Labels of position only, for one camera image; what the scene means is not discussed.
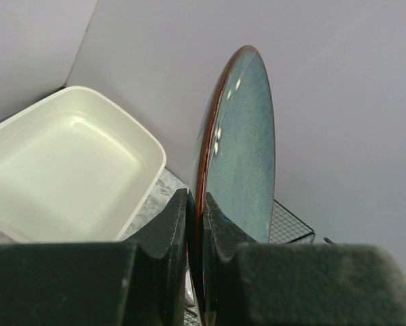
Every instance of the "wall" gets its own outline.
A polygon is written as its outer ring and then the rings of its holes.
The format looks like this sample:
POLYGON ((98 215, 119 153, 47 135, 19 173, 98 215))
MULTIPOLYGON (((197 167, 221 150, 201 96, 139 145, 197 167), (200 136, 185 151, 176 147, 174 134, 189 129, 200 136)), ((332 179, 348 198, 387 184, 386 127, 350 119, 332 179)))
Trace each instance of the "wall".
POLYGON ((0 0, 0 120, 62 86, 96 0, 0 0))
POLYGON ((406 1, 100 0, 70 76, 122 105, 185 181, 230 55, 267 64, 277 198, 318 239, 372 242, 406 271, 406 1))

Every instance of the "white tray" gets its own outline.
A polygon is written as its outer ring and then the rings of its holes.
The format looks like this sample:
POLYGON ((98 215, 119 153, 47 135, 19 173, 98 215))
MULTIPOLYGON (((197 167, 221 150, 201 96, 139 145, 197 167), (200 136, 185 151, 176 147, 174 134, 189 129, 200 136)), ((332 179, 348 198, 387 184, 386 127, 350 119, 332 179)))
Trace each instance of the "white tray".
POLYGON ((165 163, 116 104, 65 88, 0 124, 0 231, 18 242, 119 240, 165 163))

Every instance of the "gray wall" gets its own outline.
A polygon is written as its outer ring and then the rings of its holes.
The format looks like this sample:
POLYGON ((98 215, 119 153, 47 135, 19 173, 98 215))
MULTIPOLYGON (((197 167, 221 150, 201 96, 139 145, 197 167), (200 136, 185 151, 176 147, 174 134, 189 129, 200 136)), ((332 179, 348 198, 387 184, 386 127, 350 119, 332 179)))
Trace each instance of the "gray wall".
POLYGON ((141 121, 185 181, 230 55, 260 49, 277 198, 318 237, 372 242, 406 271, 406 1, 100 0, 70 77, 141 121))
POLYGON ((0 0, 0 120, 62 86, 96 0, 0 0))

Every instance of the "countertop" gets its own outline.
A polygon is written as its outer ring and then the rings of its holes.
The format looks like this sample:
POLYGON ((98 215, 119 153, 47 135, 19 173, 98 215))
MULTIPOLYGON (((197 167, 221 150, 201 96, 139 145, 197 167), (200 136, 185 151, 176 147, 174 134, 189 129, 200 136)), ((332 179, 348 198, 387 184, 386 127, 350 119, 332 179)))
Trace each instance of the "countertop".
MULTIPOLYGON (((186 185, 182 181, 175 177, 170 171, 164 169, 149 197, 147 197, 144 202, 143 207, 137 213, 122 239, 133 235, 147 222, 153 219, 166 206, 174 192, 184 187, 186 187, 186 185)), ((12 239, 0 232, 0 245, 12 242, 14 242, 12 239)))

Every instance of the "black wire rack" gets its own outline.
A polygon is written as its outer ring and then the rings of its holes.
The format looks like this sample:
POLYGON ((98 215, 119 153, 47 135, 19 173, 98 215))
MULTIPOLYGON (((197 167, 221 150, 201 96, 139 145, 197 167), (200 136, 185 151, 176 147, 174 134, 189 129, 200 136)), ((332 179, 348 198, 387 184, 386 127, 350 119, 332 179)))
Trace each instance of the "black wire rack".
MULTIPOLYGON (((272 219, 270 243, 280 245, 312 244, 315 237, 314 230, 296 217, 289 209, 274 200, 272 205, 272 219)), ((183 318, 184 326, 198 326, 195 308, 186 308, 183 318)))

